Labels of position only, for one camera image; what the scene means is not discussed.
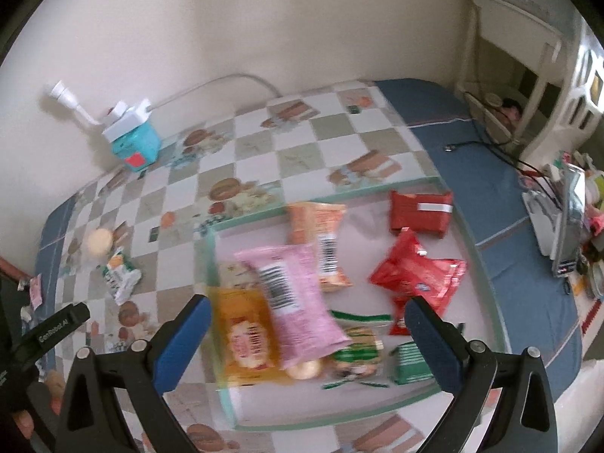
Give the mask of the person's left hand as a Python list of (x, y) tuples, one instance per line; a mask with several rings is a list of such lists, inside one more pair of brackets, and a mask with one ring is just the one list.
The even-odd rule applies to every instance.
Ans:
[(65, 390), (65, 378), (56, 369), (49, 370), (43, 381), (34, 382), (28, 387), (27, 397), (31, 403), (30, 407), (12, 415), (27, 440), (30, 440), (33, 435), (40, 437), (41, 434), (37, 433), (40, 425), (42, 430), (56, 434)]

